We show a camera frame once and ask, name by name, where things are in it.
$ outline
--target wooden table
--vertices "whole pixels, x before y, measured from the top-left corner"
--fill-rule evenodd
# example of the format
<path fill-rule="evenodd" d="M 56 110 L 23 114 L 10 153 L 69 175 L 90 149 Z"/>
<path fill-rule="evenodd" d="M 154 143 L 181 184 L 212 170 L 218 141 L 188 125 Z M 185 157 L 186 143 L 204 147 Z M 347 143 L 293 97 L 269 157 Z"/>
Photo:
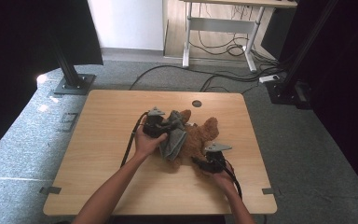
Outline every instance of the wooden table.
<path fill-rule="evenodd" d="M 201 107 L 192 102 L 199 100 Z M 157 106 L 166 113 L 191 109 L 189 122 L 219 121 L 215 142 L 233 149 L 224 155 L 235 168 L 243 201 L 252 214 L 277 210 L 269 178 L 258 148 L 246 104 L 238 93 L 173 91 L 91 91 L 63 157 L 44 212 L 49 216 L 76 215 L 90 195 L 118 168 L 136 120 Z M 134 145 L 129 158 L 134 152 Z M 116 215 L 230 214 L 227 201 L 208 178 L 195 176 L 186 161 L 175 172 L 160 157 L 151 155 L 136 173 L 121 198 Z"/>
<path fill-rule="evenodd" d="M 210 31 L 236 34 L 249 34 L 249 40 L 246 46 L 243 46 L 243 52 L 251 72 L 256 72 L 255 62 L 253 60 L 251 49 L 255 42 L 255 35 L 260 26 L 265 7 L 296 7 L 295 1 L 288 0 L 181 0 L 188 2 L 187 21 L 186 21 L 186 42 L 183 51 L 183 67 L 189 66 L 190 58 L 190 31 Z M 260 7 L 255 21 L 235 21 L 235 20 L 218 20 L 210 18 L 192 17 L 193 3 L 222 4 L 222 5 L 239 5 Z"/>

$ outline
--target white desk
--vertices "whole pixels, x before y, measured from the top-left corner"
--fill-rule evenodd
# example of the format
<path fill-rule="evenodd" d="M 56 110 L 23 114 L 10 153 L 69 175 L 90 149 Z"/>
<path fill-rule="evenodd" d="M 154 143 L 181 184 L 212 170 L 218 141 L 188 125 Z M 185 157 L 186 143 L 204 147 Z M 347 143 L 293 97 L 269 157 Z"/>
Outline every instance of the white desk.
<path fill-rule="evenodd" d="M 243 46 L 243 51 L 246 61 L 249 65 L 251 72 L 256 72 L 255 62 L 251 54 L 252 45 L 255 42 L 255 35 L 257 34 L 258 27 L 260 26 L 261 18 L 264 13 L 265 7 L 296 7 L 295 1 L 288 0 L 181 0 L 189 3 L 187 11 L 187 27 L 186 27 L 186 42 L 183 52 L 183 67 L 189 66 L 189 38 L 190 31 L 210 31 L 210 32 L 223 32 L 223 33 L 236 33 L 236 34 L 249 34 L 249 40 L 246 46 Z M 260 7 L 257 18 L 255 21 L 234 21 L 234 20 L 218 20 L 209 18 L 196 18 L 191 16 L 193 3 L 209 3 L 209 4 L 222 4 L 222 5 L 240 5 Z"/>

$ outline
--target stuffed animal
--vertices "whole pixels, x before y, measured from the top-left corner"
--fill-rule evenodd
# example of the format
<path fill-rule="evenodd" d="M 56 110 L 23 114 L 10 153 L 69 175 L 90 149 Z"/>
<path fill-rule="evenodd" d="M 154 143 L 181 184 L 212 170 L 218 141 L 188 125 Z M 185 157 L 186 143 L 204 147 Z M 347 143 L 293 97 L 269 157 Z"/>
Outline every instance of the stuffed animal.
<path fill-rule="evenodd" d="M 191 117 L 191 111 L 184 110 L 180 112 L 180 114 L 182 115 L 182 123 L 185 125 L 186 140 L 182 144 L 176 158 L 172 161 L 168 161 L 175 170 L 179 169 L 183 159 L 191 160 L 191 158 L 198 158 L 202 161 L 206 161 L 203 154 L 205 143 L 214 140 L 219 135 L 216 118 L 207 119 L 201 126 L 198 126 L 197 124 L 187 125 L 186 123 Z M 193 162 L 191 162 L 191 164 L 196 175 L 203 175 L 202 170 L 197 164 Z"/>

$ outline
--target human hand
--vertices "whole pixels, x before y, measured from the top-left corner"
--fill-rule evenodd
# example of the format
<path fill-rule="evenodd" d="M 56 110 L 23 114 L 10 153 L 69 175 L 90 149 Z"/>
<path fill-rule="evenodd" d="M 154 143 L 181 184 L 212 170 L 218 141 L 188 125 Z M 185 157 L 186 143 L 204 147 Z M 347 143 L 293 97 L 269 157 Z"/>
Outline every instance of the human hand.
<path fill-rule="evenodd" d="M 226 162 L 226 168 L 234 174 L 234 167 L 231 166 L 228 162 Z M 213 179 L 213 182 L 225 193 L 227 193 L 228 190 L 235 190 L 234 188 L 234 182 L 231 178 L 231 176 L 226 172 L 222 171 L 220 173 L 209 173 L 209 172 L 203 172 L 206 175 L 210 176 Z"/>
<path fill-rule="evenodd" d="M 156 147 L 158 147 L 159 143 L 164 141 L 168 135 L 164 133 L 158 138 L 152 138 L 144 133 L 144 123 L 145 119 L 142 121 L 142 124 L 139 125 L 138 130 L 136 130 L 135 154 L 147 157 L 154 152 Z"/>

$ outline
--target gray carpet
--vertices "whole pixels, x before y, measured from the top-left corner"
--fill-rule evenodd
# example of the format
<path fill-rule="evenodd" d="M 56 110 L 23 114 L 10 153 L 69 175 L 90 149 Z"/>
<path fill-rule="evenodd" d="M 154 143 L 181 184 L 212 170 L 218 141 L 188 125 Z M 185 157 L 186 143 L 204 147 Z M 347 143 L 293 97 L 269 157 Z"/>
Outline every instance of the gray carpet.
<path fill-rule="evenodd" d="M 144 71 L 162 63 L 105 61 L 104 66 L 77 66 L 78 73 L 97 75 L 92 88 L 127 90 Z M 251 77 L 243 68 L 192 66 L 205 72 L 226 70 Z M 68 113 L 80 113 L 87 96 L 49 98 L 62 78 L 47 73 L 21 115 L 0 141 L 0 223 L 55 223 L 72 217 L 43 214 L 73 128 Z M 134 90 L 199 91 L 210 75 L 177 68 L 146 74 Z M 334 140 L 311 110 L 273 105 L 264 85 L 217 78 L 211 86 L 244 94 L 255 135 L 275 190 L 278 212 L 255 216 L 258 223 L 358 223 L 358 177 Z M 225 91 L 214 88 L 211 91 Z M 233 223 L 226 216 L 227 223 Z"/>

